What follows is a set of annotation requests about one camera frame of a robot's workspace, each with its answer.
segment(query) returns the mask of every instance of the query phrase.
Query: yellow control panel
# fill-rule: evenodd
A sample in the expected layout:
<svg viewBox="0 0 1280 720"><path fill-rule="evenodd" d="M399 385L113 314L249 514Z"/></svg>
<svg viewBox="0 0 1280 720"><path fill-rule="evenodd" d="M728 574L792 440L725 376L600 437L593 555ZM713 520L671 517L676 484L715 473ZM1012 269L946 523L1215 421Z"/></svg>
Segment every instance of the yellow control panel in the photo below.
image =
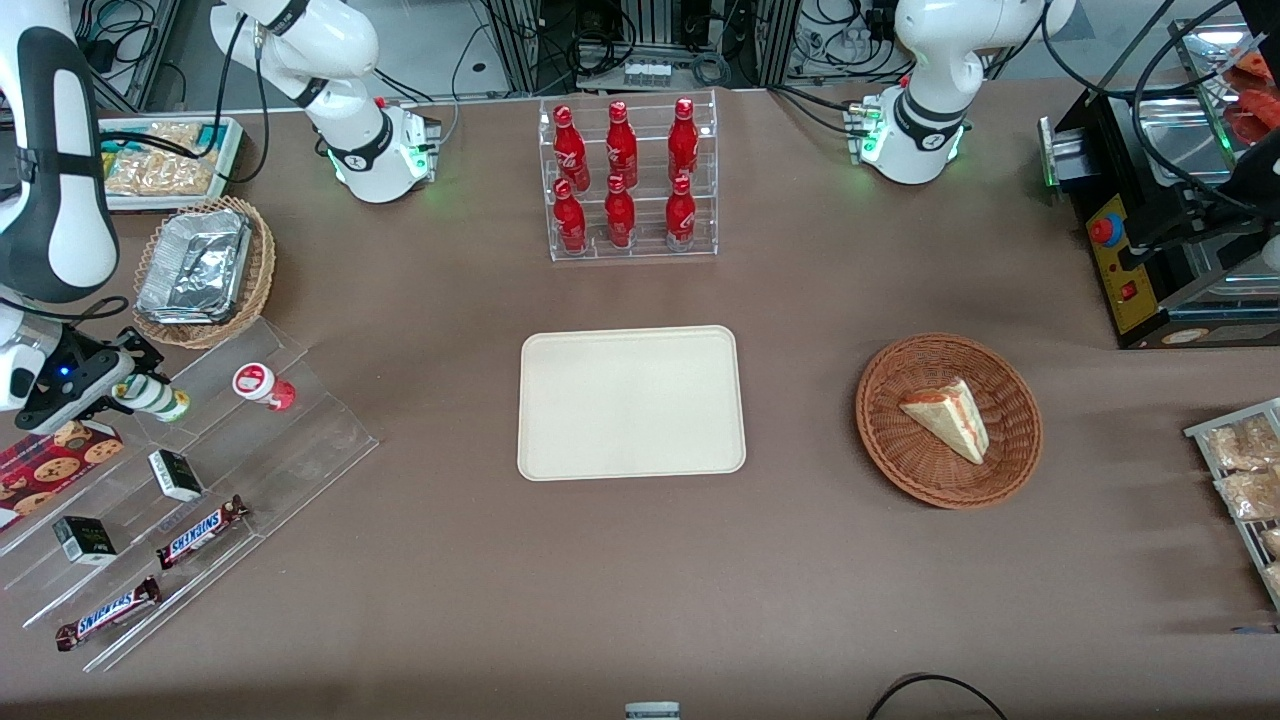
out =
<svg viewBox="0 0 1280 720"><path fill-rule="evenodd" d="M1124 232L1125 211L1120 196L1112 197L1084 225L1089 234L1089 247L1097 260L1102 287L1107 293L1107 305L1116 328L1126 333L1156 314L1160 304L1151 287L1146 268L1125 270L1120 266L1120 251L1129 247L1129 236Z"/></svg>

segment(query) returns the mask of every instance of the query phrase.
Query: black machine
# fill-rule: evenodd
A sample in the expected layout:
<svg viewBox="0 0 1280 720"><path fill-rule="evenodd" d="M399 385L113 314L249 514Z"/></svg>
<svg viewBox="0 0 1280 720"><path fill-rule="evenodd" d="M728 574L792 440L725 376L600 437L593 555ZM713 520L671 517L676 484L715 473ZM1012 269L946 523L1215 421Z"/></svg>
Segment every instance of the black machine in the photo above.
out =
<svg viewBox="0 0 1280 720"><path fill-rule="evenodd" d="M1280 27L1280 4L1239 8L1243 20L1185 33L1178 50L1196 77L1225 59L1222 38ZM1280 69L1280 42L1260 51ZM1138 118L1132 97L1087 91L1056 127L1041 122L1046 179L1084 224L1124 348L1280 345L1280 132L1247 137L1228 122L1240 83L1263 82L1243 77L1149 87Z"/></svg>

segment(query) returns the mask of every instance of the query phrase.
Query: small bottle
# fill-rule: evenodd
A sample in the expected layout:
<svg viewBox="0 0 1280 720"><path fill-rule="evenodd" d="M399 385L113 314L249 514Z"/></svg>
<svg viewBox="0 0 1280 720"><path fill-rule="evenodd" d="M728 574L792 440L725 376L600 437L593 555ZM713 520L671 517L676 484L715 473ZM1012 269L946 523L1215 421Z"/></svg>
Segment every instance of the small bottle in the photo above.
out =
<svg viewBox="0 0 1280 720"><path fill-rule="evenodd" d="M609 173L621 174L628 188L640 182L640 156L636 150L636 131L627 120L627 104L609 102L609 135L604 138L609 154Z"/></svg>
<svg viewBox="0 0 1280 720"><path fill-rule="evenodd" d="M609 196L604 199L604 214L609 219L609 242L618 250L627 250L636 240L636 204L627 192L622 174L609 176Z"/></svg>
<svg viewBox="0 0 1280 720"><path fill-rule="evenodd" d="M689 195L689 176L680 176L671 183L667 199L667 247L684 252L694 243L694 213L698 211Z"/></svg>
<svg viewBox="0 0 1280 720"><path fill-rule="evenodd" d="M250 363L236 370L232 389L250 402L266 405L266 409L274 413L284 413L298 397L293 383L275 377L275 373L261 363Z"/></svg>
<svg viewBox="0 0 1280 720"><path fill-rule="evenodd" d="M564 178L556 178L552 186L556 191L556 205L552 214L556 215L556 229L561 236L561 245L570 255L586 252L586 215L582 214L582 204L573 197L573 188Z"/></svg>
<svg viewBox="0 0 1280 720"><path fill-rule="evenodd" d="M667 152L671 156L667 167L671 182L681 174L694 176L698 169L698 126L694 124L694 101L689 97L676 100L676 122L667 136Z"/></svg>
<svg viewBox="0 0 1280 720"><path fill-rule="evenodd" d="M161 423L177 423L191 410L191 397L148 375L129 375L111 388L111 398L129 410L155 415Z"/></svg>
<svg viewBox="0 0 1280 720"><path fill-rule="evenodd" d="M585 192L591 187L591 172L586 169L586 143L573 127L573 113L567 105L557 105L552 117L556 119L556 164L575 191Z"/></svg>

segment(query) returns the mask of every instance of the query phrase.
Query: red button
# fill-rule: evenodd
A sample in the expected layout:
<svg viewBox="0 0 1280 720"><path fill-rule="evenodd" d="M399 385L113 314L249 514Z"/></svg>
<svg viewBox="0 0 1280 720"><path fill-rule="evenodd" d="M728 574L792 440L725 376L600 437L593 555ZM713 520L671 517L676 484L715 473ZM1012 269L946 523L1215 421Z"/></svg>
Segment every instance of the red button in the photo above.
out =
<svg viewBox="0 0 1280 720"><path fill-rule="evenodd" d="M1116 232L1116 225L1107 218L1093 220L1089 225L1089 240L1098 245L1105 245Z"/></svg>

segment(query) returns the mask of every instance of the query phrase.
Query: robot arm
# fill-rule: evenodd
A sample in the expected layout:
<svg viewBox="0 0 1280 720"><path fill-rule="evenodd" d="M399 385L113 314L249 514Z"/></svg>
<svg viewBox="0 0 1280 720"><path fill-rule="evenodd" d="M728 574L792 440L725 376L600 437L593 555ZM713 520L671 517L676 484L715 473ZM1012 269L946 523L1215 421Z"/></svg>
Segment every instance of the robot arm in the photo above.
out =
<svg viewBox="0 0 1280 720"><path fill-rule="evenodd" d="M255 22L232 47L241 14ZM262 78L307 113L356 197L387 202L431 179L436 147L429 138L438 128L379 106L360 81L378 65L378 35L358 10L339 0L227 0L209 22L232 59L261 67Z"/></svg>
<svg viewBox="0 0 1280 720"><path fill-rule="evenodd" d="M9 3L5 13L0 90L13 109L22 183L0 200L0 286L72 302L102 287L118 261L92 76L67 0Z"/></svg>
<svg viewBox="0 0 1280 720"><path fill-rule="evenodd" d="M1055 35L1074 9L1075 0L901 0L893 28L916 64L905 90L867 99L879 113L864 120L870 136L861 161L905 184L938 177L982 87L984 68L975 51L1021 42L1041 17Z"/></svg>

